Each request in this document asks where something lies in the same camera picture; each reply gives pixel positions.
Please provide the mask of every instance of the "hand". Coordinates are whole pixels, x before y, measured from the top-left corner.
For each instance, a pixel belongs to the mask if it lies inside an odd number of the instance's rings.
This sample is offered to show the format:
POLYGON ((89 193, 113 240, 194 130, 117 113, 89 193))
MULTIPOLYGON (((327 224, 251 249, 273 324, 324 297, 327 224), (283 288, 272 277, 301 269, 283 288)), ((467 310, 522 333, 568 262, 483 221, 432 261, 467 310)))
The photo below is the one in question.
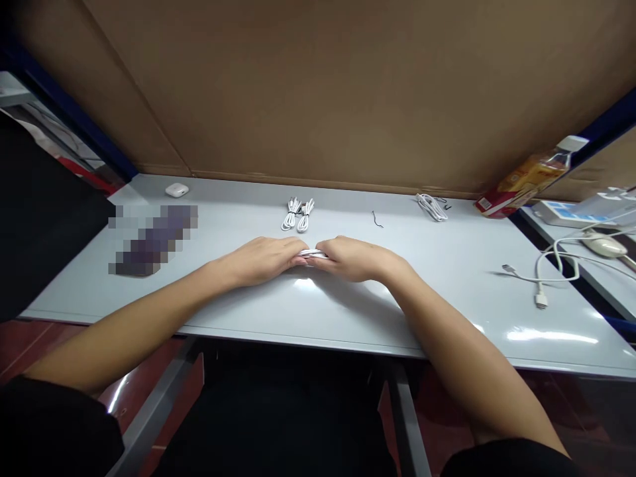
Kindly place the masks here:
POLYGON ((306 265, 298 252, 309 248, 299 238, 258 237, 234 252, 214 260, 233 287, 258 285, 288 268, 306 265))
POLYGON ((383 282, 396 268, 409 267, 406 260, 387 248, 342 235, 324 240, 316 248, 326 253, 330 260, 307 258, 307 264, 350 282, 383 282))

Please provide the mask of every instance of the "computer mouse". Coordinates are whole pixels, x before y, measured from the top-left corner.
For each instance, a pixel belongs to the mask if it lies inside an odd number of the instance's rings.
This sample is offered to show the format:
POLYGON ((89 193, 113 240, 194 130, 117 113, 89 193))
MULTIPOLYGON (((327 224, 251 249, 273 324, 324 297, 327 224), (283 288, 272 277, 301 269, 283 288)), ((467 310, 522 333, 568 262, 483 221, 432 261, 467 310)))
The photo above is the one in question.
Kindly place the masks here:
POLYGON ((592 237, 588 240, 581 240, 592 252, 607 258, 619 258, 627 255, 627 249, 623 244, 605 234, 592 232, 586 234, 592 237))

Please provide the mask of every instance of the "floor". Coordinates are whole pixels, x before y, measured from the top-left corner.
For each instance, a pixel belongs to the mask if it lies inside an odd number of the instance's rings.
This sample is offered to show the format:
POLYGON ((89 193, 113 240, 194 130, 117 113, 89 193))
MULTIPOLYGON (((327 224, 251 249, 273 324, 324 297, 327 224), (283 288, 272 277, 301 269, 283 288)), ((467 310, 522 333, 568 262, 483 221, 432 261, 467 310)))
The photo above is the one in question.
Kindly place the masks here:
MULTIPOLYGON (((42 321, 0 324, 0 384, 26 370, 82 329, 42 321)), ((99 400, 118 419, 122 432, 130 425, 181 343, 178 339, 168 341, 100 396, 99 400)), ((636 474, 636 383, 528 370, 519 373, 539 398, 566 449, 587 475, 636 474)), ((203 363, 199 358, 146 459, 141 477, 152 474, 202 387, 203 363)), ((430 365, 424 365, 421 371, 415 408, 431 470, 438 476, 452 454, 473 445, 468 422, 430 365)), ((389 450, 399 463, 390 409, 388 393, 384 392, 380 415, 389 450)))

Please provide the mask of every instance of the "juice bottle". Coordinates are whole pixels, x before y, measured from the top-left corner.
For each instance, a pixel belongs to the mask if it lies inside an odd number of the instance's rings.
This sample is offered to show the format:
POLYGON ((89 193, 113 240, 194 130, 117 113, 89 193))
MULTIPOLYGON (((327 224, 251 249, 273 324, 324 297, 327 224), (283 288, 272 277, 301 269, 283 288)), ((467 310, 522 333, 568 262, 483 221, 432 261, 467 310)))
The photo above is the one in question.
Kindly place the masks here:
POLYGON ((532 154, 475 202, 475 207, 490 219, 507 217, 569 171, 572 153, 588 142, 579 136, 567 136, 554 149, 532 154))

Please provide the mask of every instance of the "cardboard backdrop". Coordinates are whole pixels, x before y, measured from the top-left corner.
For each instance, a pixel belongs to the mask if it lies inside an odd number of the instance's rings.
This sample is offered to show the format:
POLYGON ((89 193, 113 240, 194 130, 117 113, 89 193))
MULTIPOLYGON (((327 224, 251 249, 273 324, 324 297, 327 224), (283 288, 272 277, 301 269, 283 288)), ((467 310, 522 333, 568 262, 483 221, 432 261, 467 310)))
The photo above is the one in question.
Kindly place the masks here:
MULTIPOLYGON (((636 85, 634 18, 624 0, 32 0, 19 26, 142 172, 474 197, 636 85)), ((635 151, 547 195, 636 182, 635 151)))

